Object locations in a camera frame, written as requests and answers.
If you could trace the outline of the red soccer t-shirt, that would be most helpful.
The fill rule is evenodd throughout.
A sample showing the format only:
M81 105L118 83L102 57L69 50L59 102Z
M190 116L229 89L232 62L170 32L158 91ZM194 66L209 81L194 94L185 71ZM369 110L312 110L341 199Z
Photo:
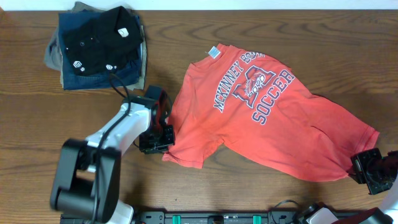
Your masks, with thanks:
M201 169L220 146L301 180L348 176L351 158L379 133L342 106L311 93L269 55L213 47L191 63L169 117L175 144L163 160Z

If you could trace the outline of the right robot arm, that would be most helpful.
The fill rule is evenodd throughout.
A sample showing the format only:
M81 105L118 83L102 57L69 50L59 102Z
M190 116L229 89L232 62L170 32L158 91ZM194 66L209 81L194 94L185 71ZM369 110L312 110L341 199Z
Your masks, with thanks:
M349 176L366 185L369 195L387 192L380 206L358 213L334 212L325 205L314 204L298 218L303 224L384 224L397 223L397 151L382 156L378 148L351 157Z

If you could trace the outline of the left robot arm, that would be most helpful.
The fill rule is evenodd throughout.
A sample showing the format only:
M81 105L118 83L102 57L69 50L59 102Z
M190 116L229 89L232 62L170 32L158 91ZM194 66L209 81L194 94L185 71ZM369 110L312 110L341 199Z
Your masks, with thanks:
M139 141L144 154L174 145L167 124L172 103L166 91L150 86L144 96L127 94L119 112L84 140L68 139L60 151L50 207L70 223L132 223L134 209L119 199L121 158Z

